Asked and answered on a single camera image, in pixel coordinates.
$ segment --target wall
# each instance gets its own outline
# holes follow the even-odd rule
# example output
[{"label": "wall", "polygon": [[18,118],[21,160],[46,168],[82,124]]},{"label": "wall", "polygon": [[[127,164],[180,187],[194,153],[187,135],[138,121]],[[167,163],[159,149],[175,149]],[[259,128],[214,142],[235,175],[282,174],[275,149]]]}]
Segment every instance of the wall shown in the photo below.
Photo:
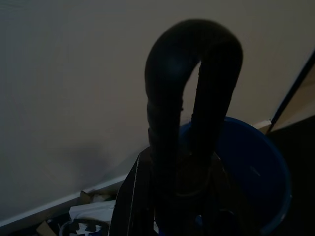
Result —
[{"label": "wall", "polygon": [[290,100],[289,104],[279,117],[273,130],[315,116],[315,66],[302,82],[301,86]]},{"label": "wall", "polygon": [[[228,114],[255,124],[273,116],[310,56],[314,7],[307,0],[2,1],[2,224],[128,169],[148,145],[145,61],[171,25],[204,18],[236,34],[245,58]],[[183,120],[195,85],[196,73]]]}]

